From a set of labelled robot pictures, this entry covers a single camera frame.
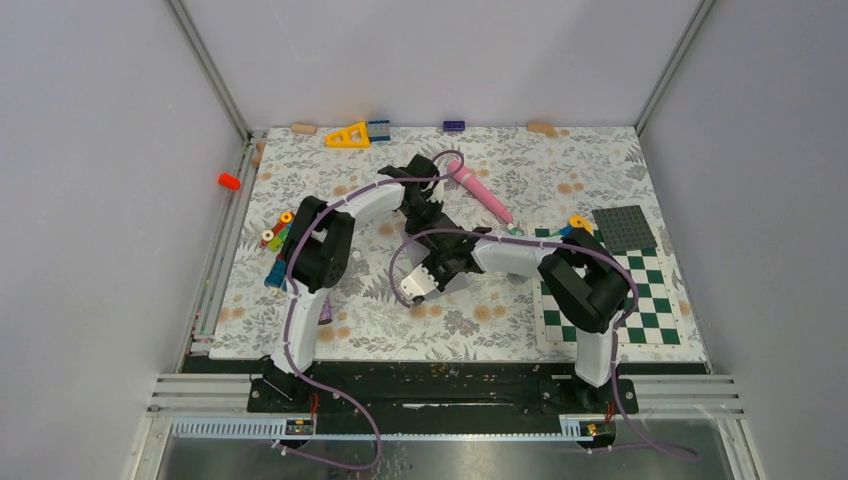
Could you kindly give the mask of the small green white bottle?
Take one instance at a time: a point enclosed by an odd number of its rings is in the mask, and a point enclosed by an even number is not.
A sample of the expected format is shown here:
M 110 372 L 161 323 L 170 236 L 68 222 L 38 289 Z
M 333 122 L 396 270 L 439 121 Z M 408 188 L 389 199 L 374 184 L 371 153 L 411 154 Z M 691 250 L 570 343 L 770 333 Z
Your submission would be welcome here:
M 511 235 L 514 235 L 514 236 L 524 236 L 525 235 L 524 231 L 520 227 L 518 227 L 517 225 L 514 225 L 514 224 L 508 224 L 507 230 Z

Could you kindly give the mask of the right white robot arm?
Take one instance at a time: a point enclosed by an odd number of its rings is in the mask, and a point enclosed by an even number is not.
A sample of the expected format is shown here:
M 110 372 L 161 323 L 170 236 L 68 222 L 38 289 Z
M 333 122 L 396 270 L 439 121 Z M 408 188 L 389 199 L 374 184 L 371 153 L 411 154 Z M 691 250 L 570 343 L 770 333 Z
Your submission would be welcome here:
M 613 398 L 615 322 L 631 314 L 628 299 L 638 299 L 632 276 L 582 228 L 561 239 L 494 234 L 488 228 L 437 228 L 413 240 L 428 254 L 400 282 L 405 299 L 417 302 L 444 291 L 465 273 L 505 273 L 543 283 L 565 318 L 577 329 L 573 386 L 575 402 L 597 412 Z

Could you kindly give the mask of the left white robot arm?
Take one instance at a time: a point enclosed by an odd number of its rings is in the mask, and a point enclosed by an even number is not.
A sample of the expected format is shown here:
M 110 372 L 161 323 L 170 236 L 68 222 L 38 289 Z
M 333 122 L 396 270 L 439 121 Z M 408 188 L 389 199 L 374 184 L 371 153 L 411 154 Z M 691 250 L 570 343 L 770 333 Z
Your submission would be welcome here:
M 409 218 L 441 208 L 443 186 L 436 164 L 416 155 L 404 167 L 386 166 L 365 186 L 333 201 L 305 197 L 282 248 L 289 302 L 274 366 L 286 373 L 272 386 L 272 398 L 288 411 L 309 401 L 310 385 L 298 374 L 314 360 L 319 316 L 330 290 L 344 276 L 357 229 L 391 211 Z

